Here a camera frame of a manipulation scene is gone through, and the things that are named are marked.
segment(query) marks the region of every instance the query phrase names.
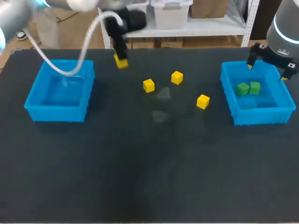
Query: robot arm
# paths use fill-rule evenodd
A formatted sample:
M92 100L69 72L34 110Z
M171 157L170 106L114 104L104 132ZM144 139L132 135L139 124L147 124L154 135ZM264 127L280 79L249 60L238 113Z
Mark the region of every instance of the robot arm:
M0 53L15 33L24 29L38 10L44 7L58 7L86 12L95 7L103 11L114 11L123 20L120 26L115 17L105 20L107 33L113 39L118 58L126 59L127 46L125 34L140 30L146 26L145 13L138 10L129 11L115 0L0 0Z
M299 71L299 0L282 0L267 33L268 46L256 43L250 48L250 69L258 57L284 69L282 79Z

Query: table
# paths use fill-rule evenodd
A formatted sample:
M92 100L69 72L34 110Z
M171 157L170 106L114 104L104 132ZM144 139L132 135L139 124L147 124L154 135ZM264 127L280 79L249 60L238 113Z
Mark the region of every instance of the table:
M96 79L77 124L31 121L23 105L43 61L16 51L0 75L0 222L299 222L298 110L286 125L233 126L219 81L221 63L248 52L130 50L118 70L113 51L89 50Z

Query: cube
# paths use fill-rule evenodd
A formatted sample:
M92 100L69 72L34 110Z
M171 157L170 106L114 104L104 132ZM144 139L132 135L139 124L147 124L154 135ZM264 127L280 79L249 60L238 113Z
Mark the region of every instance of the cube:
M206 107L209 105L209 103L210 103L210 98L205 95L201 95L197 99L196 106L200 107L201 109L206 109Z
M171 81L174 84L180 84L183 81L183 74L179 71L175 71L172 75L171 75Z
M129 66L128 64L128 60L127 59L119 59L117 54L115 53L114 54L114 59L115 59L115 62L116 62L116 65L119 69L124 69L124 68L127 68Z
M261 89L261 84L259 82L250 82L249 94L258 95Z
M143 88L147 93L153 92L155 90L155 83L153 82L153 80L147 79L143 81Z
M246 94L248 94L249 90L250 90L249 85L247 85L246 83L241 83L241 84L238 84L236 93L242 97L242 96L245 96Z

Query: blue plastic bin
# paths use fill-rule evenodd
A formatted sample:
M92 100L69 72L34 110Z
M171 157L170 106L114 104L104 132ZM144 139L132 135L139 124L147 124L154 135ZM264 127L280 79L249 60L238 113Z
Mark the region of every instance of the blue plastic bin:
M238 84L260 82L259 95L236 94ZM250 70L245 61L222 64L222 86L235 125L257 125L287 123L296 105L280 81L277 68L263 61L256 61Z
M61 70L72 70L77 60L51 60ZM34 81L25 103L33 121L84 122L94 81L93 61L85 60L81 70L66 77L46 62Z

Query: white shelf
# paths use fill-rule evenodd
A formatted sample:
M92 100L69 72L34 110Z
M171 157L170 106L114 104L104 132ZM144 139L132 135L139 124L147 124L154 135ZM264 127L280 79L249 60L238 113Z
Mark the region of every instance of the white shelf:
M128 37L244 35L246 28L233 0L229 0L228 11L224 18L192 19L189 17L184 29L156 29L154 10L151 6L148 8L147 22L148 25L144 30L130 33Z

